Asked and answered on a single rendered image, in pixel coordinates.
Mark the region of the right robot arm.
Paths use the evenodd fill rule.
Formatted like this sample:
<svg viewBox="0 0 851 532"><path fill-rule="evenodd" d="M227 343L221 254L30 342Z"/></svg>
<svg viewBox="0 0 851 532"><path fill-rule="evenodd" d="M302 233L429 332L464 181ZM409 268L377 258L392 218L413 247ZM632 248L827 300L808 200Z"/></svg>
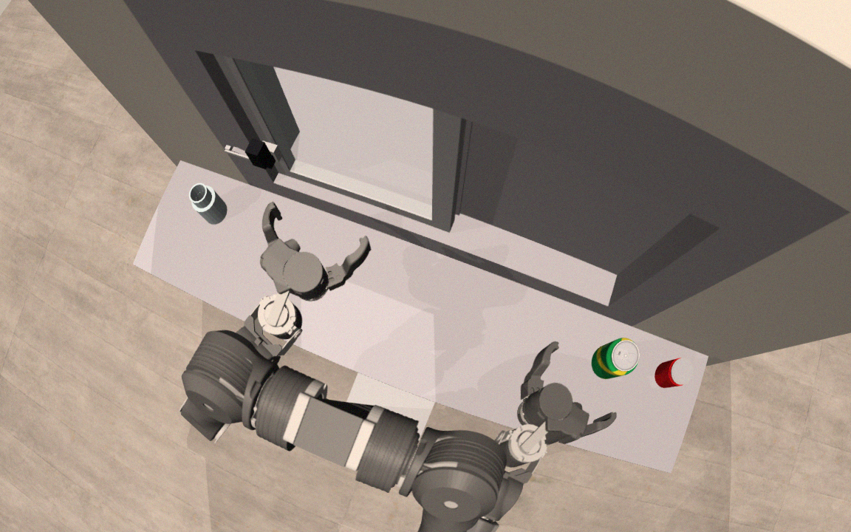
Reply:
<svg viewBox="0 0 851 532"><path fill-rule="evenodd" d="M546 435L539 450L526 455L516 439L538 428L531 424L502 430L492 439L480 432L430 427L421 437L418 422L375 405L346 468L358 471L355 480L369 487L389 493L396 483L404 497L412 491L423 507L417 532L496 532L499 523L494 521L516 504L546 454ZM526 463L527 469L505 470Z"/></svg>

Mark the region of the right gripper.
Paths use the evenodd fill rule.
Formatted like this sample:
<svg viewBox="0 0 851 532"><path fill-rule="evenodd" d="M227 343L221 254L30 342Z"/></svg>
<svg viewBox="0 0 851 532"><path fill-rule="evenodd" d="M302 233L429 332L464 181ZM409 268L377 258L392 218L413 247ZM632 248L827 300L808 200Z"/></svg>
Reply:
<svg viewBox="0 0 851 532"><path fill-rule="evenodd" d="M521 400L517 417L522 424L538 426L534 432L523 432L516 439L518 449L531 455L540 448L539 441L546 435L546 444L571 443L594 432L604 430L617 420L617 413L609 413L588 424L589 413L582 410L580 402L572 402L570 390L560 383L543 387L541 374L550 365L550 357L558 349L553 341L536 355L533 368L521 385ZM577 406L576 406L577 405ZM520 414L519 414L520 413Z"/></svg>

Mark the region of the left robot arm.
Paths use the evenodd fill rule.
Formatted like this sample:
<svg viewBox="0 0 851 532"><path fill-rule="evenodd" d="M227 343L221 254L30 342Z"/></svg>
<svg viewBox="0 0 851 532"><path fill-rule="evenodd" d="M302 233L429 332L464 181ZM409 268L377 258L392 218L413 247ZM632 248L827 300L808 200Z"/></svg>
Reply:
<svg viewBox="0 0 851 532"><path fill-rule="evenodd" d="M310 398L327 400L326 383L277 366L303 332L303 316L287 299L287 323L271 326L264 309L276 296L261 299L239 331L208 331L182 374L187 400L180 415L209 441L242 422L257 437L292 451ZM262 328L287 343L271 344Z"/></svg>

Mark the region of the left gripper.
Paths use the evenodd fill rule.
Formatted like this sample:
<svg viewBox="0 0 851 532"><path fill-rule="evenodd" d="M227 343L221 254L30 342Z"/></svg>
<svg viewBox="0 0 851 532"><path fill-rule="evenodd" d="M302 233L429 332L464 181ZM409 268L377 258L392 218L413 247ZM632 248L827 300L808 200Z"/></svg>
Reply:
<svg viewBox="0 0 851 532"><path fill-rule="evenodd" d="M367 236L359 238L357 251L346 256L341 266L335 263L325 270L318 257L308 252L299 252L301 247L296 240L283 242L278 238L274 228L275 218L281 221L281 212L271 202L262 218L262 230L269 247L262 254L260 265L273 279L278 292L274 303L264 309L264 319L273 327L281 327L288 321L288 294L295 294L305 301L322 299L328 289L331 292L336 287L344 286L352 272L365 262L371 246Z"/></svg>

